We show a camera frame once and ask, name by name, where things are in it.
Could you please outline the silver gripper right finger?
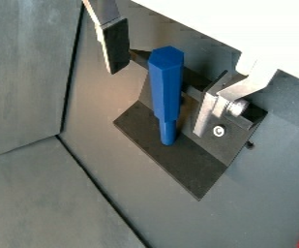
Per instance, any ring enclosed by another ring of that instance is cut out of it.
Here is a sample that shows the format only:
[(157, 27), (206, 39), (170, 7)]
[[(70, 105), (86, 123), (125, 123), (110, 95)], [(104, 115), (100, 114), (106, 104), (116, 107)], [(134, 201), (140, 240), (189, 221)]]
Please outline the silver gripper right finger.
[(277, 69), (264, 61), (256, 60), (244, 67), (236, 63), (236, 73), (224, 72), (205, 90), (192, 128), (201, 137), (210, 116), (220, 117), (228, 112), (238, 117), (246, 108), (244, 97), (264, 89)]

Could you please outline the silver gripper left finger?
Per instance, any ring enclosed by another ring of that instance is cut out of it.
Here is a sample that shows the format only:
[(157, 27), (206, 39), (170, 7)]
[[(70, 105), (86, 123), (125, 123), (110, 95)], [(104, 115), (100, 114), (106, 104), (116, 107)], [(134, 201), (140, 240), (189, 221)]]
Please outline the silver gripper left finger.
[(129, 63), (128, 20), (118, 13), (114, 0), (81, 0), (94, 23), (106, 71), (113, 75)]

